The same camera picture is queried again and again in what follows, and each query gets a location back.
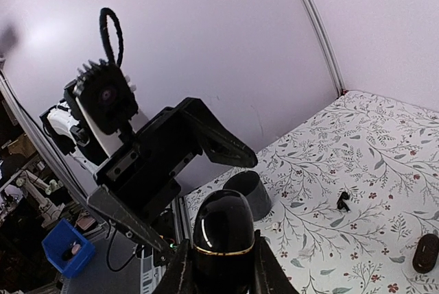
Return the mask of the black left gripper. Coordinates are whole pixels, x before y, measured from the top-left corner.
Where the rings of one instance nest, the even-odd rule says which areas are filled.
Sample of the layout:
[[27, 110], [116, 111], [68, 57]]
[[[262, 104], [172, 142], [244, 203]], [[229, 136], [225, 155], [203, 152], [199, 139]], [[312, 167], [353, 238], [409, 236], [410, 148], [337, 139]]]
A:
[[87, 204], [120, 232], [131, 233], [133, 242], [149, 245], [169, 260], [174, 252], [146, 222], [179, 194], [175, 176], [203, 152], [216, 164], [253, 168], [258, 163], [256, 153], [201, 99], [187, 97], [164, 108], [98, 168], [94, 178], [99, 186]]

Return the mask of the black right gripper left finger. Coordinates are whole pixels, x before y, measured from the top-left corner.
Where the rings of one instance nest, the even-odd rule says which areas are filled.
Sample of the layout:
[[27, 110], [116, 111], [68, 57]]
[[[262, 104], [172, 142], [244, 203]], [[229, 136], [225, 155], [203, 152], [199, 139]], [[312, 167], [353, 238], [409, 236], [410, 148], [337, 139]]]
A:
[[168, 265], [161, 281], [154, 289], [154, 294], [190, 294], [195, 293], [193, 281], [193, 263], [191, 243], [185, 239]]

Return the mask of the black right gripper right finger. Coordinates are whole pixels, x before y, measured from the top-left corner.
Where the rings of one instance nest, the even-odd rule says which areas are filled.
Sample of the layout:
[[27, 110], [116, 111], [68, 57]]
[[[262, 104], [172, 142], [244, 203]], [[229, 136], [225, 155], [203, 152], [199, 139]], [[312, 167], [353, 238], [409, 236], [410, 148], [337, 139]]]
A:
[[299, 294], [292, 286], [261, 232], [254, 232], [252, 293]]

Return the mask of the black gold-trimmed earbud charging case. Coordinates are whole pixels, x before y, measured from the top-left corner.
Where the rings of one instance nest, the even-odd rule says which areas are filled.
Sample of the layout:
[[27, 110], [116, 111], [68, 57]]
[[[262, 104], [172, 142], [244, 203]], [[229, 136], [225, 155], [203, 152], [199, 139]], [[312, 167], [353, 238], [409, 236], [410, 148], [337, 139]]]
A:
[[193, 227], [193, 269], [202, 293], [246, 293], [254, 263], [254, 226], [247, 199], [222, 189], [202, 202]]

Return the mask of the black wireless earbud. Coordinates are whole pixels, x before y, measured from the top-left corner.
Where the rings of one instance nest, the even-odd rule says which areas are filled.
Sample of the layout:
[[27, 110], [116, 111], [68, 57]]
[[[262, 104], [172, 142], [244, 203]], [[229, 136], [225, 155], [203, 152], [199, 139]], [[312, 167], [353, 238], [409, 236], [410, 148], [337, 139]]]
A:
[[350, 195], [346, 191], [343, 191], [338, 198], [337, 209], [349, 212], [350, 208], [348, 207], [348, 205], [346, 203], [346, 201], [348, 201], [349, 199], [350, 199]]

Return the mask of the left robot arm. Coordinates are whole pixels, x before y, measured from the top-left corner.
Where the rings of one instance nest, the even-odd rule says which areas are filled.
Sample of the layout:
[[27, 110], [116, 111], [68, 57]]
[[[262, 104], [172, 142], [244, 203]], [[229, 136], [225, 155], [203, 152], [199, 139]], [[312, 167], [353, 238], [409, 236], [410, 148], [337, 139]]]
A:
[[99, 98], [104, 107], [88, 113], [73, 94], [74, 86], [68, 84], [63, 100], [41, 116], [43, 127], [63, 154], [93, 175], [97, 188], [88, 205], [139, 247], [171, 255], [152, 224], [179, 194], [176, 176], [196, 156], [233, 167], [257, 165], [255, 152], [201, 99], [187, 97], [166, 107], [134, 131], [131, 92], [119, 98], [114, 86], [105, 86]]

